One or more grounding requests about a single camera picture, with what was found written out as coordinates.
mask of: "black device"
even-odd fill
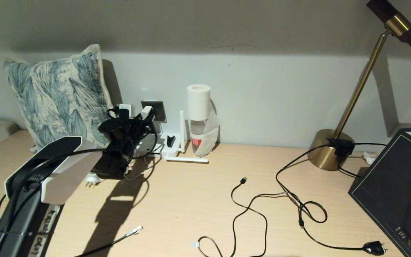
[[[155,134],[153,125],[154,112],[145,119],[138,114],[129,118],[127,109],[114,108],[117,117],[111,117],[99,126],[99,131],[110,141],[102,158],[93,167],[92,172],[104,179],[123,179],[128,162],[131,161],[139,142],[148,134]]]
[[[411,257],[411,129],[398,131],[349,194]]]

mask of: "white stand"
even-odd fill
[[[168,136],[175,136],[175,140],[171,147],[168,147]],[[167,161],[187,161],[187,162],[198,162],[198,163],[208,163],[209,159],[206,158],[187,158],[178,157],[178,153],[185,152],[185,119],[183,111],[180,111],[180,133],[166,133],[163,132],[159,136],[161,143],[157,143],[154,152],[159,153],[158,155],[151,155],[152,157],[161,157]]]

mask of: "red label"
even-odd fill
[[[191,138],[191,143],[193,143],[193,145],[196,145],[196,146],[199,146],[200,144],[201,144],[201,141],[202,140],[200,140],[200,139],[196,139],[196,138]]]

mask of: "black plug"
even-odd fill
[[[336,156],[348,156],[353,153],[354,143],[351,140],[328,138],[328,141],[336,149]]]
[[[383,247],[380,241],[365,243],[362,249],[364,250],[364,252],[375,256],[384,255],[386,252],[386,249]]]
[[[299,220],[299,226],[304,229],[304,221],[302,219]]]

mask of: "white paper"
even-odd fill
[[[209,105],[209,118],[207,119],[207,123],[205,124],[201,144],[196,150],[196,153],[194,153],[194,155],[196,156],[205,156],[209,154],[210,152],[212,152],[213,147],[217,143],[220,123],[218,122],[218,118],[215,114],[215,111],[213,110],[212,104]]]

